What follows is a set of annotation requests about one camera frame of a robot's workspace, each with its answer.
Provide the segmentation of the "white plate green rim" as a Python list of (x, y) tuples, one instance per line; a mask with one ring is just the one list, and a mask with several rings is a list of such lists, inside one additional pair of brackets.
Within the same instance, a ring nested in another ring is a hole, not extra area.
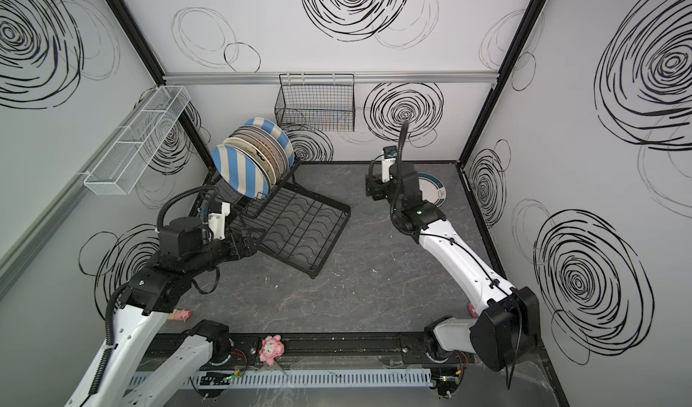
[(446, 201), (446, 188), (443, 182), (428, 173), (419, 173), (419, 188), (423, 199), (429, 201), (437, 207), (441, 207)]

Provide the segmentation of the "black wire dish rack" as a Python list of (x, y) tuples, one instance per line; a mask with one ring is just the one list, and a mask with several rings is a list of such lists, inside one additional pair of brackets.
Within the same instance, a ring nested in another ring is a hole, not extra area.
[(219, 173), (208, 172), (203, 185), (218, 190), (216, 205), (230, 204), (225, 232), (248, 236), (257, 251), (316, 278), (351, 218), (351, 207), (306, 189), (296, 178), (303, 161), (263, 199), (250, 199), (224, 185)]

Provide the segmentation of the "blue striped plate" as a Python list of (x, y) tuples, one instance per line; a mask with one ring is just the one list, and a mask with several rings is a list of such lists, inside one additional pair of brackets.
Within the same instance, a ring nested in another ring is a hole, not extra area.
[(288, 159), (288, 168), (293, 167), (296, 159), (295, 150), (287, 133), (278, 124), (269, 119), (255, 117), (245, 122), (245, 125), (262, 129), (275, 138)]
[(265, 199), (270, 183), (260, 167), (240, 149), (219, 145), (212, 150), (214, 166), (232, 189), (252, 199)]

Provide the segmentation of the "white plate black rim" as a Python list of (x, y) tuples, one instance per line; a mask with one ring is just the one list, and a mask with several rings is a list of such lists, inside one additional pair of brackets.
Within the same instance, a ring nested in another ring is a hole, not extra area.
[(257, 144), (238, 137), (226, 138), (223, 143), (225, 143), (225, 145), (235, 147), (236, 149), (241, 149), (243, 153), (249, 155), (261, 168), (266, 178), (268, 178), (269, 186), (272, 187), (275, 185), (276, 174), (273, 165), (270, 163), (270, 160), (267, 158), (266, 154), (260, 150), (260, 147)]

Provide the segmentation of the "blue striped plate front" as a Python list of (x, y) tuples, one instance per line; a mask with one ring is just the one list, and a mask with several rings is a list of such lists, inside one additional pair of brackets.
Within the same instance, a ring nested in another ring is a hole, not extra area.
[(269, 119), (255, 117), (245, 122), (245, 125), (262, 129), (275, 138), (288, 159), (288, 168), (293, 167), (296, 159), (295, 150), (287, 133), (278, 124)]

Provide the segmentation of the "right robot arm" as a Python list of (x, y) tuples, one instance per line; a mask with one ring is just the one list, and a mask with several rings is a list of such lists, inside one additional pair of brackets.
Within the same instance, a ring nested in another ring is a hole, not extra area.
[(366, 194), (389, 203), (393, 226), (432, 255), (465, 293), (470, 318), (443, 317), (425, 328), (426, 353), (441, 363), (470, 353), (493, 371), (510, 370), (540, 342), (540, 307), (528, 287), (516, 288), (457, 233), (443, 211), (423, 197), (419, 174), (401, 160), (400, 147), (384, 147), (379, 174), (366, 174)]

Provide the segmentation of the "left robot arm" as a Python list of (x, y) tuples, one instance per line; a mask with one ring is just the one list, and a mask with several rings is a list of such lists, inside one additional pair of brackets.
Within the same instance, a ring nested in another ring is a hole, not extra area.
[(198, 370), (223, 365), (234, 354), (227, 325), (202, 320), (184, 333), (174, 353), (133, 391), (127, 389), (148, 347), (196, 286), (196, 277), (258, 250), (248, 230), (231, 230), (230, 203), (207, 211), (207, 219), (158, 219), (160, 249), (106, 304), (104, 343), (73, 394), (69, 406), (163, 406)]

